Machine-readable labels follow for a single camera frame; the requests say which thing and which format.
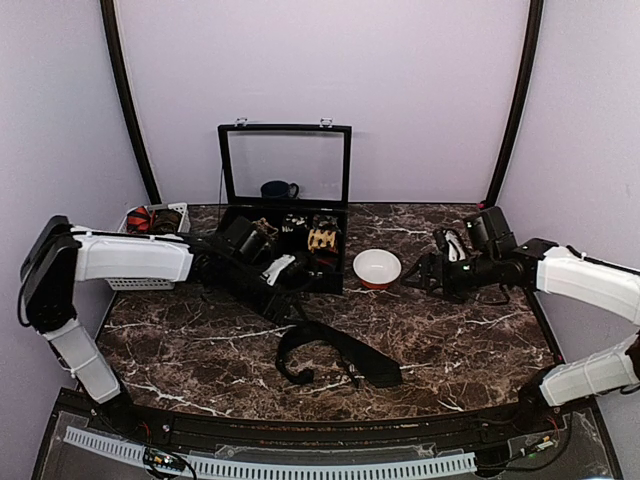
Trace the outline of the black necktie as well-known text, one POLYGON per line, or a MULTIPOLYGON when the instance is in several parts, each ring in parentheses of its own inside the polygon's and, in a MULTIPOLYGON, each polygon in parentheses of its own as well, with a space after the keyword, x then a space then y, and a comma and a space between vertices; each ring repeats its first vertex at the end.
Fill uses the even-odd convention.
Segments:
POLYGON ((292 384, 307 385, 313 382, 312 369, 305 368, 294 373, 288 369, 287 362, 293 350, 315 341, 325 342, 338 352, 345 372, 355 386, 359 385, 359 381, 351 372, 352 367, 376 388, 396 387, 403 382, 400 365, 392 358, 328 325, 304 321, 289 329, 277 348, 276 369, 292 384))

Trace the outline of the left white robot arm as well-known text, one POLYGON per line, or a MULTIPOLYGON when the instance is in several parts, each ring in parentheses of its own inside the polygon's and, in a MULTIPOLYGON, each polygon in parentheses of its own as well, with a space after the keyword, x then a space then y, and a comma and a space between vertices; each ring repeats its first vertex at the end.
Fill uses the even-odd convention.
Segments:
POLYGON ((221 233, 128 234, 74 226, 52 217, 20 269, 17 318, 43 336, 120 436, 141 427, 140 412, 78 319, 76 283, 88 280, 198 282, 246 287, 267 297, 287 297, 309 286, 317 269, 304 254, 276 254, 254 223, 239 217, 221 233))

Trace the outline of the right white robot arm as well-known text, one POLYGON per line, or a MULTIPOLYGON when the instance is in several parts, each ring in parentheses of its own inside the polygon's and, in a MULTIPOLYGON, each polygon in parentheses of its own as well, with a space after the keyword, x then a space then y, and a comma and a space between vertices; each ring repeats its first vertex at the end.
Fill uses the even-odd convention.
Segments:
MULTIPOLYGON (((639 274, 579 253, 572 247, 534 238, 518 244, 512 234, 475 243, 470 253, 459 234, 435 231, 437 251, 421 256, 401 283, 427 295, 463 303, 483 287, 512 287, 571 298, 639 323, 639 274)), ((534 432, 549 407, 639 385, 639 337, 586 358, 538 373, 519 393, 521 403, 510 424, 521 434, 534 432)))

